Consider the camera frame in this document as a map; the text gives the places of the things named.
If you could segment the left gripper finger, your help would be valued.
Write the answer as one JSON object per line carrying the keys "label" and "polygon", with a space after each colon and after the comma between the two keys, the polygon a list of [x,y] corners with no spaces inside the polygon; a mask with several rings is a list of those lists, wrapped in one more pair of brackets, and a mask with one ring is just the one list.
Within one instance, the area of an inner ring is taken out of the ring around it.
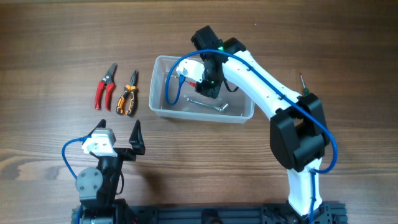
{"label": "left gripper finger", "polygon": [[102,119],[89,133],[88,136],[91,136],[95,129],[97,128],[105,128],[106,127],[106,120]]}
{"label": "left gripper finger", "polygon": [[132,150],[137,155],[144,155],[146,153],[146,147],[141,132],[141,122],[137,119],[133,127],[132,133],[129,138],[129,143],[132,146]]}

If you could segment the silver socket wrench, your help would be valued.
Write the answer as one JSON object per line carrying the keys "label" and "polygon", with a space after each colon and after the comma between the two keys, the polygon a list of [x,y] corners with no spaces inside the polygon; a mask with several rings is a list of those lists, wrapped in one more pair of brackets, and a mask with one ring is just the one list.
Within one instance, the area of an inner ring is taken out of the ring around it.
{"label": "silver socket wrench", "polygon": [[216,110],[216,111],[218,111],[220,113],[223,113],[226,110],[226,108],[229,107],[228,103],[225,103],[225,104],[223,104],[221,106],[215,106],[215,105],[210,105],[210,104],[207,104],[207,103],[202,103],[202,102],[199,102],[199,101],[195,101],[195,100],[193,100],[191,98],[187,98],[187,101],[190,102],[190,103],[197,104],[197,105],[206,106],[206,107],[214,109],[214,110]]}

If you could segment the red handled cutting pliers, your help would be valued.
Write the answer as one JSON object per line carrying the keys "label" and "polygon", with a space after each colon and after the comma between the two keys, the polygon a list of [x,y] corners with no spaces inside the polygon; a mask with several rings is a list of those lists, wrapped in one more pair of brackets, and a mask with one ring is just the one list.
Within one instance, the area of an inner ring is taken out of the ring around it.
{"label": "red handled cutting pliers", "polygon": [[116,88],[116,84],[114,83],[114,75],[116,73],[117,67],[117,63],[113,63],[106,72],[104,78],[98,83],[94,103],[96,110],[101,109],[103,93],[105,93],[105,109],[108,111],[111,110],[112,94],[113,90]]}

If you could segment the orange black needle-nose pliers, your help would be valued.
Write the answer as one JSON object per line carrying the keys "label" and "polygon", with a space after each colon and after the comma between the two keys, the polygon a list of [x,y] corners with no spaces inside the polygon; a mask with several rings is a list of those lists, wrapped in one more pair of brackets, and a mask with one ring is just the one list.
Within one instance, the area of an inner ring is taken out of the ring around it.
{"label": "orange black needle-nose pliers", "polygon": [[138,74],[139,72],[135,70],[131,76],[129,84],[124,87],[124,91],[117,103],[116,107],[117,114],[125,113],[127,116],[130,117],[134,115],[137,106]]}

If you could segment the green handled screwdriver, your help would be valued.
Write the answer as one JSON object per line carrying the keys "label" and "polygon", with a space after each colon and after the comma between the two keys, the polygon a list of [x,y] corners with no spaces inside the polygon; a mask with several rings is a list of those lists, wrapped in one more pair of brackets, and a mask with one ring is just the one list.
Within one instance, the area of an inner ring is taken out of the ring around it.
{"label": "green handled screwdriver", "polygon": [[305,84],[305,80],[303,79],[303,75],[301,73],[299,73],[300,75],[300,79],[301,79],[301,83],[302,83],[302,87],[303,87],[303,95],[304,96],[308,96],[309,95],[309,90]]}

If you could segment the red black screwdriver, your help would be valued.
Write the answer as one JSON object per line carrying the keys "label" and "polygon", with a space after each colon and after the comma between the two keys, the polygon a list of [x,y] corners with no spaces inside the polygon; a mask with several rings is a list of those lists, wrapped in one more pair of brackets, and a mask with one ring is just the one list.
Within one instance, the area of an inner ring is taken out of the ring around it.
{"label": "red black screwdriver", "polygon": [[[172,77],[177,78],[177,79],[179,78],[179,76],[176,76],[176,75],[172,75]],[[197,84],[195,82],[189,82],[189,81],[184,81],[184,82],[188,83],[190,86],[192,86],[194,88],[197,87]]]}

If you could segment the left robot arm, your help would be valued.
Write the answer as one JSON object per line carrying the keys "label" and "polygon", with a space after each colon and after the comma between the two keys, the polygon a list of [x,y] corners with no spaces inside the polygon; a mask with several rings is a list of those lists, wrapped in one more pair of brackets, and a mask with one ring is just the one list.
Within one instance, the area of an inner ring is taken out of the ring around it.
{"label": "left robot arm", "polygon": [[87,135],[74,140],[81,148],[98,160],[96,167],[89,167],[73,174],[79,192],[80,207],[73,217],[74,223],[139,223],[138,216],[124,199],[116,196],[123,192],[122,166],[125,161],[135,161],[146,152],[141,122],[137,120],[129,137],[130,147],[114,147],[116,137],[102,119]]}

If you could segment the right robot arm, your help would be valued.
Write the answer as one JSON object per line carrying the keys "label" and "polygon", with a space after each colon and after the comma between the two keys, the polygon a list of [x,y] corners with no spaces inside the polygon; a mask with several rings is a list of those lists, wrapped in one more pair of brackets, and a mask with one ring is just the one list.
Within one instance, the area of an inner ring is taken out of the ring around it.
{"label": "right robot arm", "polygon": [[210,26],[197,30],[191,41],[204,62],[197,93],[217,98],[221,85],[231,82],[260,107],[270,121],[271,151],[287,169],[289,205],[301,217],[313,215],[322,203],[316,170],[330,142],[318,97],[290,90],[262,68],[238,39],[222,41]]}

